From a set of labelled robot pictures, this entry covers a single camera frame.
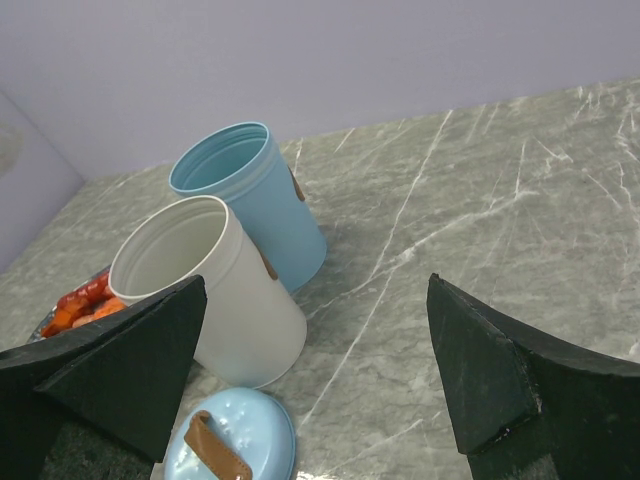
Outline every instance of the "orange food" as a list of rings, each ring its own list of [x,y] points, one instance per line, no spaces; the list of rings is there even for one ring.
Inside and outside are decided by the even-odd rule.
[[[42,330],[42,336],[49,338],[63,330],[68,330],[73,322],[87,313],[89,313],[89,301],[86,298],[75,298],[69,301],[64,308],[56,309],[53,320]]]
[[[104,303],[93,312],[93,309],[100,302]],[[64,330],[86,325],[124,308],[126,305],[115,298],[109,288],[109,271],[106,271],[86,285],[61,297],[56,305],[53,319],[49,325],[44,327],[41,335],[49,338]]]
[[[113,297],[104,302],[104,304],[93,314],[93,317],[95,320],[98,320],[99,318],[106,317],[107,315],[119,312],[125,308],[127,308],[127,306],[122,303],[119,298]]]
[[[71,328],[81,327],[82,325],[86,325],[87,323],[91,323],[94,320],[95,320],[95,317],[93,315],[85,315],[84,317],[80,317],[78,320],[73,322],[73,325],[71,325]]]

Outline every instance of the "black foam block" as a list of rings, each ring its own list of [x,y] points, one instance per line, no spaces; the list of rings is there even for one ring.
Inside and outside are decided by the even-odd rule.
[[[92,478],[116,478],[119,463],[150,472],[164,456],[205,307],[204,280],[192,277],[99,321],[1,352],[1,478],[57,471],[85,479],[86,462],[103,469],[91,469]],[[109,462],[89,454],[73,461],[90,438],[111,446]]]
[[[639,364],[548,335],[437,275],[427,310],[474,479],[640,478]]]

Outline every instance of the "brown tag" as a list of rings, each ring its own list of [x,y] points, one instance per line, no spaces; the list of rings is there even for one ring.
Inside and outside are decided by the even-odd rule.
[[[300,185],[298,185],[298,181],[296,180],[296,177],[293,176],[293,172],[291,171],[291,168],[289,168],[289,173],[291,174],[291,180],[293,180],[293,188],[296,189],[296,195],[298,196],[298,199],[301,202],[304,202],[304,193],[302,193],[302,189],[300,188]]]
[[[267,273],[269,274],[272,280],[277,280],[278,272],[276,272],[275,268],[273,268],[273,266],[271,265],[271,262],[269,261],[269,259],[265,257],[264,253],[262,253],[262,250],[260,250],[260,247],[256,245],[256,248],[258,249],[258,253],[262,257],[262,263],[264,263],[264,268],[267,269]]]
[[[184,441],[220,480],[251,480],[251,467],[207,427],[210,416],[206,410],[197,412],[191,419]]]

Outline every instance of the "purple wall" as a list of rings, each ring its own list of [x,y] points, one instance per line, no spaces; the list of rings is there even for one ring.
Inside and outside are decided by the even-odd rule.
[[[6,168],[9,156],[15,162]],[[0,164],[3,272],[78,191],[83,180],[1,93]]]
[[[0,86],[85,177],[640,74],[640,1],[8,0]]]

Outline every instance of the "red food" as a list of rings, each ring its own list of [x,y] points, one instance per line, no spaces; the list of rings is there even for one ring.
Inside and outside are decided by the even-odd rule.
[[[113,290],[111,290],[111,287],[109,286],[108,283],[107,283],[107,286],[104,287],[104,291],[102,292],[102,295],[107,299],[115,297],[115,294],[113,293]]]
[[[56,313],[49,324],[42,330],[42,336],[52,337],[64,330],[68,330],[78,318],[90,313],[89,301],[86,298],[76,298],[69,301],[63,308],[56,309]]]
[[[86,298],[89,300],[89,304],[93,305],[105,298],[104,290],[109,283],[109,271],[102,273],[100,276],[94,278],[86,285],[75,289],[73,292],[66,294],[56,304],[56,308],[64,308],[69,302],[72,302],[76,298]]]

